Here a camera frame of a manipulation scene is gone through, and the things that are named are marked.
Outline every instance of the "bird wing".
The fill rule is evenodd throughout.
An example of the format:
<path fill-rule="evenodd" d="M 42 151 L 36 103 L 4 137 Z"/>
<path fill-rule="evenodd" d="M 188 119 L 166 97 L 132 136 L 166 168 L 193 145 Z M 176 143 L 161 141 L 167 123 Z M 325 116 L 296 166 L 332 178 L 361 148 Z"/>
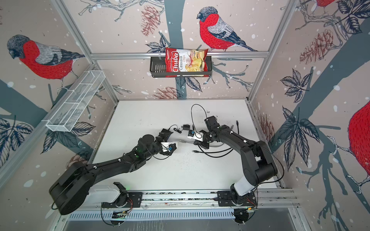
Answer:
<path fill-rule="evenodd" d="M 36 62 L 42 65 L 55 66 L 70 60 L 85 57 L 77 52 L 66 51 L 56 46 L 35 43 L 40 50 L 40 55 L 36 58 Z"/>
<path fill-rule="evenodd" d="M 224 22 L 221 17 L 218 17 L 216 25 L 209 26 L 207 29 L 213 36 L 222 40 L 225 40 L 234 32 L 234 29 Z"/>

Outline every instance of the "bird head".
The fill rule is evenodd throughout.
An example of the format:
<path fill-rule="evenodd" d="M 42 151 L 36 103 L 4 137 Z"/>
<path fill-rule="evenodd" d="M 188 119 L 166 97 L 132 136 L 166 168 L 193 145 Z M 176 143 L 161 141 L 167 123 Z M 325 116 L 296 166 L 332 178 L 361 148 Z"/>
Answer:
<path fill-rule="evenodd" d="M 16 57 L 25 58 L 23 52 L 23 45 L 28 42 L 30 39 L 24 35 L 18 34 L 11 37 L 8 40 L 8 50 L 10 56 L 14 59 Z"/>
<path fill-rule="evenodd" d="M 211 14 L 218 14 L 218 12 L 217 12 L 216 8 L 214 8 L 212 6 L 207 6 L 207 7 L 202 8 L 199 11 L 199 14 L 196 18 L 200 19 L 202 22 L 204 22 L 207 19 L 207 17 Z"/>

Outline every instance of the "white wire mesh basket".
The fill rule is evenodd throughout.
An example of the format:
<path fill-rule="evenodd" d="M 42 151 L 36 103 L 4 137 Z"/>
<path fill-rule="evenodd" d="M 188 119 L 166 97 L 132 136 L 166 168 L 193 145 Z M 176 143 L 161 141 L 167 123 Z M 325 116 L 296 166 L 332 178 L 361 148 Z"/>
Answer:
<path fill-rule="evenodd" d="M 72 91 L 67 100 L 51 117 L 46 126 L 54 131 L 70 132 L 90 100 L 104 81 L 102 71 L 86 71 L 81 83 Z"/>

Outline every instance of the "black wall basket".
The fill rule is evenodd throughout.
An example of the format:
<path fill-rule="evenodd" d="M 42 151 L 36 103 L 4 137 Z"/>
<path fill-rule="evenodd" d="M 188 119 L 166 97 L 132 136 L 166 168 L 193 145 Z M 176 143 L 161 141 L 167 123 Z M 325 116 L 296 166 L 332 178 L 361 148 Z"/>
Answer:
<path fill-rule="evenodd" d="M 206 65 L 208 71 L 194 71 L 194 72 L 166 72 L 166 62 L 165 57 L 160 59 L 157 56 L 152 56 L 150 58 L 150 72 L 152 73 L 153 78 L 163 78 L 166 76 L 174 76 L 174 77 L 210 77 L 212 76 L 212 58 L 211 56 L 206 56 Z"/>

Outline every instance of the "black mounting plate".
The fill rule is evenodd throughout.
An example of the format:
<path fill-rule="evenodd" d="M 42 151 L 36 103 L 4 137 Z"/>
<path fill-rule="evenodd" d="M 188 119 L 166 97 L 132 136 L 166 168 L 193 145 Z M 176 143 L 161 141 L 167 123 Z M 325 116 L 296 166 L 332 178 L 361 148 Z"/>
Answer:
<path fill-rule="evenodd" d="M 245 195 L 245 199 L 242 202 L 242 206 L 251 206 L 253 207 L 256 205 L 256 198 L 254 193 L 248 193 Z M 217 198 L 218 198 L 218 206 L 220 207 L 227 207 L 227 206 L 235 206 L 232 202 L 231 193 L 230 191 L 217 191 Z"/>
<path fill-rule="evenodd" d="M 141 192 L 128 192 L 127 193 L 128 198 L 133 201 L 133 208 L 139 208 L 141 204 L 141 199 L 142 199 L 142 193 Z M 108 202 L 103 202 L 102 208 L 118 208 L 115 206 L 115 203 L 108 203 Z M 131 208 L 131 203 L 127 202 L 122 208 Z"/>

